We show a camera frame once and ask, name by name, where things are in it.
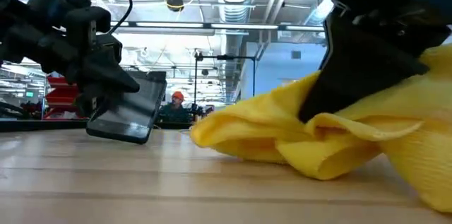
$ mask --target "yellow cloth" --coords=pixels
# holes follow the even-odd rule
[[[427,50],[421,61],[427,74],[307,124],[297,113],[318,73],[210,114],[191,137],[200,147],[288,163],[320,180],[383,152],[428,205],[452,212],[452,45]]]

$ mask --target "smartphone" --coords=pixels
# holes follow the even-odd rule
[[[165,95],[166,72],[129,73],[140,90],[105,100],[87,124],[89,135],[137,144],[148,141]]]

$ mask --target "person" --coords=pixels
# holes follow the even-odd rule
[[[184,95],[177,91],[172,95],[172,101],[162,107],[159,113],[159,120],[162,122],[191,122],[190,114],[182,107]]]

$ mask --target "workbench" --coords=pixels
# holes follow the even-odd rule
[[[335,181],[244,162],[154,130],[144,146],[84,130],[0,134],[0,223],[452,223],[383,156]]]

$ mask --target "ventilation duct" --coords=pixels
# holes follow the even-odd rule
[[[222,23],[247,23],[250,7],[249,6],[237,6],[237,4],[249,4],[251,0],[219,0],[219,2],[231,3],[234,6],[221,6],[220,7],[220,20]],[[240,47],[242,45],[243,36],[241,35],[222,35],[221,36],[221,54],[239,55]],[[225,65],[226,76],[226,101],[232,99],[234,90],[234,81],[237,75],[234,74],[237,68],[235,61],[227,61]]]
[[[319,0],[319,5],[309,14],[301,25],[322,26],[326,16],[333,10],[334,3],[331,0]],[[324,43],[325,33],[298,33],[292,36],[296,43]]]

